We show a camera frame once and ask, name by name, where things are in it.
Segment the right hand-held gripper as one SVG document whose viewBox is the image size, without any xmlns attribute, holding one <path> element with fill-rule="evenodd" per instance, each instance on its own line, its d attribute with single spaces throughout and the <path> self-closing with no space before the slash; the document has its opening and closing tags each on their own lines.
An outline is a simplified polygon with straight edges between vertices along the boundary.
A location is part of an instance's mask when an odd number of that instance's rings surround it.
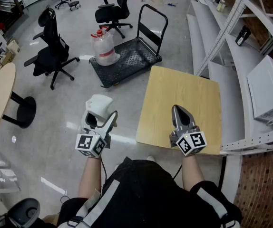
<svg viewBox="0 0 273 228">
<path fill-rule="evenodd" d="M 194 117 L 185 108 L 174 105 L 172 107 L 172 123 L 176 131 L 170 136 L 171 148 L 178 147 L 184 156 L 199 153 L 207 146 L 207 141 L 203 131 L 195 126 Z"/>
</svg>

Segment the black office chair with headrest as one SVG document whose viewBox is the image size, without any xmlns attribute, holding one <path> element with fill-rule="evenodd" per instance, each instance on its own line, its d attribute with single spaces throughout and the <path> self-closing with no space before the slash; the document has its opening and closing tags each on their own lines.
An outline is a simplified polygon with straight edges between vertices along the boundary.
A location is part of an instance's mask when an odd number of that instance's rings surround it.
<svg viewBox="0 0 273 228">
<path fill-rule="evenodd" d="M 54 83 L 59 72 L 65 74 L 70 80 L 75 78 L 66 72 L 63 67 L 73 62 L 74 60 L 79 62 L 78 57 L 69 59 L 69 45 L 62 39 L 58 33 L 57 20 L 55 11 L 47 7 L 39 16 L 39 26 L 43 27 L 43 31 L 33 37 L 33 39 L 41 38 L 47 43 L 47 47 L 40 50 L 36 56 L 27 60 L 24 66 L 27 67 L 34 64 L 34 76 L 40 76 L 42 74 L 48 76 L 53 73 L 53 78 L 50 84 L 50 89 L 54 90 Z"/>
</svg>

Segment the person's black clothing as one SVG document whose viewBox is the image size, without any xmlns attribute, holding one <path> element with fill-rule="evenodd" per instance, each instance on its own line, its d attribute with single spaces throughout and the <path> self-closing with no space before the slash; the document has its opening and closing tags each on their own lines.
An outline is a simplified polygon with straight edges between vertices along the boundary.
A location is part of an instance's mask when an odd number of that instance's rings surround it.
<svg viewBox="0 0 273 228">
<path fill-rule="evenodd" d="M 153 161 L 125 158 L 101 192 L 63 203 L 57 228 L 240 228 L 242 214 L 204 180 L 190 191 Z"/>
</svg>

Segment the square wooden table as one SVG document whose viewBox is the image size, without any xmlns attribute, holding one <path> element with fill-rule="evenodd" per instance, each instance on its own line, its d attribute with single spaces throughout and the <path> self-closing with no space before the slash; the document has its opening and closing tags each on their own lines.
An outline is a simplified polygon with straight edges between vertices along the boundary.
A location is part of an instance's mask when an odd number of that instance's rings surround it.
<svg viewBox="0 0 273 228">
<path fill-rule="evenodd" d="M 169 149 L 174 130 L 171 109 L 176 104 L 189 111 L 204 132 L 208 146 L 201 153 L 218 155 L 222 141 L 219 84 L 159 66 L 150 71 L 136 141 Z"/>
</svg>

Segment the large clear water bottle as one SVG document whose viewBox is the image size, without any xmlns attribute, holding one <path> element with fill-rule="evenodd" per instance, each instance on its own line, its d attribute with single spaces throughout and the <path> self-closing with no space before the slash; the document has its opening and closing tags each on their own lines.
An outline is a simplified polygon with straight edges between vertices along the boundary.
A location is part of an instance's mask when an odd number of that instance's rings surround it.
<svg viewBox="0 0 273 228">
<path fill-rule="evenodd" d="M 91 34 L 97 63 L 104 67 L 112 65 L 120 59 L 120 55 L 115 52 L 113 35 L 107 29 L 108 27 L 102 26 L 96 31 L 96 34 Z"/>
</svg>

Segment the white metal shelf rack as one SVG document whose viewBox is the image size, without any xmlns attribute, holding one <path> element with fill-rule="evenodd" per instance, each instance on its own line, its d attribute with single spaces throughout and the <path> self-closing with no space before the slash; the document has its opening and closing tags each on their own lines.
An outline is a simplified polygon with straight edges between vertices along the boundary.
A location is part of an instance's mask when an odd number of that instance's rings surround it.
<svg viewBox="0 0 273 228">
<path fill-rule="evenodd" d="M 273 124 L 254 118 L 247 76 L 264 59 L 273 59 L 273 0 L 191 0 L 189 25 L 193 73 L 219 84 L 222 117 L 220 154 L 273 151 Z M 251 35 L 235 42 L 246 25 Z"/>
</svg>

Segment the person's right forearm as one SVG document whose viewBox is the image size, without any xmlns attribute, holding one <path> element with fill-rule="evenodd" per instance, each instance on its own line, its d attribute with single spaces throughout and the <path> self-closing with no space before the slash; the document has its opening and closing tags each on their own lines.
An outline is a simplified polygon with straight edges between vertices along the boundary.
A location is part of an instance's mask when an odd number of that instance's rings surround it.
<svg viewBox="0 0 273 228">
<path fill-rule="evenodd" d="M 185 190 L 190 191 L 196 184 L 204 181 L 204 176 L 195 155 L 182 157 L 182 181 Z"/>
</svg>

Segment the black platform trolley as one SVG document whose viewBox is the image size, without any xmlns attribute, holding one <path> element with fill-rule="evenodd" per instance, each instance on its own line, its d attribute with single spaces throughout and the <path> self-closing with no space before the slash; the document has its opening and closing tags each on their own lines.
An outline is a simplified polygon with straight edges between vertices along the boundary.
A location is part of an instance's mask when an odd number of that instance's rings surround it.
<svg viewBox="0 0 273 228">
<path fill-rule="evenodd" d="M 141 22 L 144 8 L 149 8 L 165 19 L 165 25 L 160 36 Z M 136 38 L 115 46 L 115 52 L 119 54 L 117 62 L 109 66 L 103 66 L 98 63 L 96 56 L 90 58 L 89 63 L 100 79 L 101 87 L 110 88 L 115 86 L 130 76 L 161 62 L 162 57 L 159 55 L 159 51 L 167 26 L 168 18 L 165 14 L 149 4 L 142 5 L 138 16 Z"/>
</svg>

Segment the person's left forearm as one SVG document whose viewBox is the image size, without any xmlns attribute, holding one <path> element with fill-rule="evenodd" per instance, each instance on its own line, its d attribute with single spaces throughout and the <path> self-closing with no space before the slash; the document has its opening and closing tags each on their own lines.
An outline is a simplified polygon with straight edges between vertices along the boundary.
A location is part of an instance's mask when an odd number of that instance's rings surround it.
<svg viewBox="0 0 273 228">
<path fill-rule="evenodd" d="M 78 197 L 89 199 L 97 190 L 101 192 L 101 158 L 87 158 L 78 189 Z"/>
</svg>

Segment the white box appliance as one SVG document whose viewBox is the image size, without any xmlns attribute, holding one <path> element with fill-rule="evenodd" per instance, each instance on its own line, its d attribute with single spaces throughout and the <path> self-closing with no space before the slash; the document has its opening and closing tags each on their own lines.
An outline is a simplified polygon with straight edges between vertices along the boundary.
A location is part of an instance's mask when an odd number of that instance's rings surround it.
<svg viewBox="0 0 273 228">
<path fill-rule="evenodd" d="M 273 124 L 273 59 L 264 59 L 249 73 L 247 82 L 253 105 L 253 115 L 267 126 Z"/>
</svg>

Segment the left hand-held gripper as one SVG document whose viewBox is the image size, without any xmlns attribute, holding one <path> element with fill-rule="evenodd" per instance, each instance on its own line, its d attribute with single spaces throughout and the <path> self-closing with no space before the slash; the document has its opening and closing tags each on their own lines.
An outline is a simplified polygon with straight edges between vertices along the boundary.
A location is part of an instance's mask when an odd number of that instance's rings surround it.
<svg viewBox="0 0 273 228">
<path fill-rule="evenodd" d="M 86 157 L 99 158 L 105 148 L 110 148 L 110 131 L 116 126 L 118 112 L 114 111 L 103 123 L 97 127 L 97 119 L 92 111 L 86 110 L 81 119 L 81 130 L 77 135 L 75 150 Z"/>
</svg>

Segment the small black rolling stool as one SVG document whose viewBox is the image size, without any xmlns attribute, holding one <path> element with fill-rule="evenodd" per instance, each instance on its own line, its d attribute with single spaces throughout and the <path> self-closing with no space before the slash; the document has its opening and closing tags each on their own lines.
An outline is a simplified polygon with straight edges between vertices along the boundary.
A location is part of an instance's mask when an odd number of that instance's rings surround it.
<svg viewBox="0 0 273 228">
<path fill-rule="evenodd" d="M 72 11 L 72 9 L 79 9 L 81 7 L 79 1 L 73 1 L 71 3 L 68 4 L 69 5 L 69 9 L 70 11 Z"/>
</svg>

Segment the black bottle with label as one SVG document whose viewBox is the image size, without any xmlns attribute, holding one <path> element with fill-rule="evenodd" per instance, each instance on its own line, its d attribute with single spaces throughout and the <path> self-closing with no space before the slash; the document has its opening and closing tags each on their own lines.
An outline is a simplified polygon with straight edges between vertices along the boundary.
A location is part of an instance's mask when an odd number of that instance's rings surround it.
<svg viewBox="0 0 273 228">
<path fill-rule="evenodd" d="M 236 44 L 238 46 L 241 46 L 249 38 L 250 35 L 250 29 L 246 25 L 244 25 L 235 40 Z"/>
</svg>

